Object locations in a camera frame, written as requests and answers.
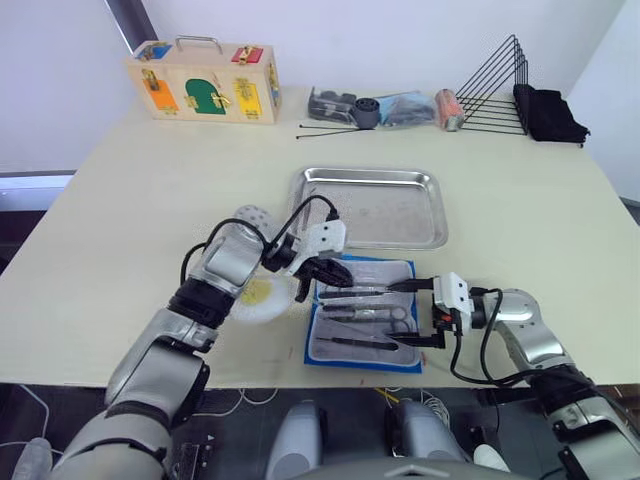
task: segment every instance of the wooden box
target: wooden box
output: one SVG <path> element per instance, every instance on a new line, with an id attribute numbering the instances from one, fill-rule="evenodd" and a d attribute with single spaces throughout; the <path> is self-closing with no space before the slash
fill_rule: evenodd
<path id="1" fill-rule="evenodd" d="M 126 63 L 154 118 L 276 121 L 281 99 L 270 46 L 181 36 L 173 44 L 144 42 Z"/>

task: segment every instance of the folded black towel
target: folded black towel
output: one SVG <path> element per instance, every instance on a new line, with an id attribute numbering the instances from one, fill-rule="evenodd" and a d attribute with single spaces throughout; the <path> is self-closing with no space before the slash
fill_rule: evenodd
<path id="1" fill-rule="evenodd" d="M 513 96 L 531 136 L 539 142 L 584 143 L 589 129 L 573 119 L 567 102 L 556 90 L 515 85 Z"/>

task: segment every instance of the white wall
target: white wall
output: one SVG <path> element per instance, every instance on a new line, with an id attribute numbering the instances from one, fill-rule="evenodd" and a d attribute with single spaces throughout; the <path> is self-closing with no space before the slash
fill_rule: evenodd
<path id="1" fill-rule="evenodd" d="M 640 202 L 640 0 L 625 2 L 568 101 L 618 195 Z"/>
<path id="2" fill-rule="evenodd" d="M 131 104 L 127 55 L 104 1 L 0 1 L 0 172 L 79 167 Z"/>
<path id="3" fill-rule="evenodd" d="M 623 0 L 143 0 L 158 36 L 272 44 L 286 85 L 461 87 L 510 34 L 569 93 Z"/>

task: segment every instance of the wire rack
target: wire rack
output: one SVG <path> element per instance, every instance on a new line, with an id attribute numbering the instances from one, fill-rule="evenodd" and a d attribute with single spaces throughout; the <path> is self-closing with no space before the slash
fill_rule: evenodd
<path id="1" fill-rule="evenodd" d="M 529 133 L 527 119 L 518 109 L 513 93 L 500 99 L 494 96 L 511 78 L 514 84 L 529 83 L 529 64 L 514 34 L 456 92 L 465 113 L 462 129 L 512 135 Z"/>

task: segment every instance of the stainless steel tray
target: stainless steel tray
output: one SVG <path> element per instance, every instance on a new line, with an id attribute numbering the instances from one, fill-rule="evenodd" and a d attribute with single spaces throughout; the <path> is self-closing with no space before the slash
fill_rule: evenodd
<path id="1" fill-rule="evenodd" d="M 313 194 L 336 205 L 349 247 L 432 250 L 447 242 L 440 188 L 427 172 L 306 168 L 293 179 L 291 211 Z M 312 202 L 294 223 L 294 233 L 326 215 L 326 206 Z"/>

